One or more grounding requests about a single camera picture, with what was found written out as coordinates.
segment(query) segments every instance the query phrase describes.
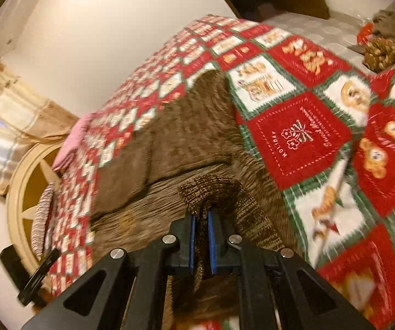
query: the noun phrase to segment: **metal bolt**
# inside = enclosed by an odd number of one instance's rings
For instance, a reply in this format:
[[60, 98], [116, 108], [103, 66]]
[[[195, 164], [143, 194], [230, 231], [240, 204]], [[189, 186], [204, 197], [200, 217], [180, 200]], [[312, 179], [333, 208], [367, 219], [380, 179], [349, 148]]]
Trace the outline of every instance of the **metal bolt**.
[[113, 259], [120, 259], [121, 257], [124, 256], [124, 251], [120, 248], [115, 248], [113, 250], [110, 251], [110, 256]]
[[228, 241], [233, 244], [239, 244], [242, 242], [242, 237], [239, 235], [231, 235], [228, 237]]
[[290, 249], [290, 248], [283, 248], [280, 251], [280, 254], [284, 258], [292, 258], [294, 256], [294, 251], [292, 249]]
[[176, 236], [174, 235], [165, 235], [164, 237], [162, 237], [162, 241], [165, 244], [172, 244], [176, 242]]

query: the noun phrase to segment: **patchwork blanket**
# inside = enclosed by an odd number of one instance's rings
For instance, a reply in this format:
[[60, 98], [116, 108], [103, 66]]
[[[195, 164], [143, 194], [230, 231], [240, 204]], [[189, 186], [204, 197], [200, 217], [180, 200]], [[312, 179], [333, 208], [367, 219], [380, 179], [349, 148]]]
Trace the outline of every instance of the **patchwork blanket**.
[[369, 78], [301, 36], [213, 15], [173, 36], [95, 115], [58, 194], [53, 293], [92, 264], [98, 170], [211, 69], [228, 76], [245, 149], [281, 190], [306, 261], [386, 328], [395, 320], [395, 68]]

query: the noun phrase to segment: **beige curtain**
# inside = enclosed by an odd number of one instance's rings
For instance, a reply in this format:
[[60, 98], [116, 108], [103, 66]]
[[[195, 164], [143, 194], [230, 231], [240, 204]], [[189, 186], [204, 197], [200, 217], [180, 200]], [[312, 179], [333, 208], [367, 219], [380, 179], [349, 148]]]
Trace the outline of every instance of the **beige curtain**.
[[66, 137], [77, 117], [31, 90], [0, 62], [0, 194], [25, 153]]

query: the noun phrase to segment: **baseboard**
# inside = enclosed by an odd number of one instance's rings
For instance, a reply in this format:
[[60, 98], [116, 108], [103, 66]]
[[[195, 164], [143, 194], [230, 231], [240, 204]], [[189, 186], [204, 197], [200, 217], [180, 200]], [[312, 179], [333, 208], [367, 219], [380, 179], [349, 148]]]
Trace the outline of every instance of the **baseboard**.
[[355, 27], [360, 27], [362, 23], [359, 18], [338, 11], [330, 11], [330, 17]]

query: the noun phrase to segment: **pink fabric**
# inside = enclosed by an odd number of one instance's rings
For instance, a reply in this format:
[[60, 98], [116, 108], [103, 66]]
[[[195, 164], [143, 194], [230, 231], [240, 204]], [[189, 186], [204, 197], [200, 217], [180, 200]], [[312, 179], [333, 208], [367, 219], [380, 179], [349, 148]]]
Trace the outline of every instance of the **pink fabric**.
[[62, 171], [69, 166], [74, 158], [76, 150], [82, 143], [83, 137], [85, 136], [94, 115], [95, 113], [85, 114], [78, 120], [78, 122], [75, 123], [71, 133], [69, 133], [52, 163], [52, 169], [54, 171]]

